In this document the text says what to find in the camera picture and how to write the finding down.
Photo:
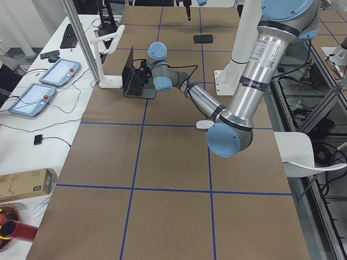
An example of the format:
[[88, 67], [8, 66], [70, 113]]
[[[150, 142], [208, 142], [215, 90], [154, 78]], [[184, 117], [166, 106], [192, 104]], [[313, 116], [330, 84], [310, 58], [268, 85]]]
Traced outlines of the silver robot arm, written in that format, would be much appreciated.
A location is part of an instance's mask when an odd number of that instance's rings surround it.
[[[199, 7], [202, 7], [207, 4], [207, 0], [197, 0], [197, 4]], [[190, 10], [191, 5], [192, 5], [192, 0], [183, 1], [183, 6], [186, 8], [188, 21], [191, 21], [191, 10]]]
[[288, 45], [307, 41], [318, 32], [318, 1], [262, 1], [258, 37], [228, 107], [201, 89], [190, 76], [173, 70], [166, 61], [167, 48], [153, 42], [146, 65], [157, 91], [178, 88], [213, 121], [207, 131], [209, 149], [219, 157], [233, 157], [253, 140], [252, 117], [273, 78]]

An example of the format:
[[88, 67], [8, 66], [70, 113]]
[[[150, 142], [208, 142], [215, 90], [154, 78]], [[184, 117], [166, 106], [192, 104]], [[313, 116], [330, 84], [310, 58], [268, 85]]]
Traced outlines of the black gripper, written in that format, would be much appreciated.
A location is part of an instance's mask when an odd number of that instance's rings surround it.
[[[191, 11], [190, 11], [190, 7], [186, 6], [186, 13], [187, 13], [187, 18], [188, 21], [191, 21]], [[148, 83], [149, 82], [149, 78], [150, 78], [150, 69], [148, 68], [146, 61], [141, 61], [140, 63], [140, 67], [137, 69], [137, 73], [139, 78], [144, 82], [144, 83]]]

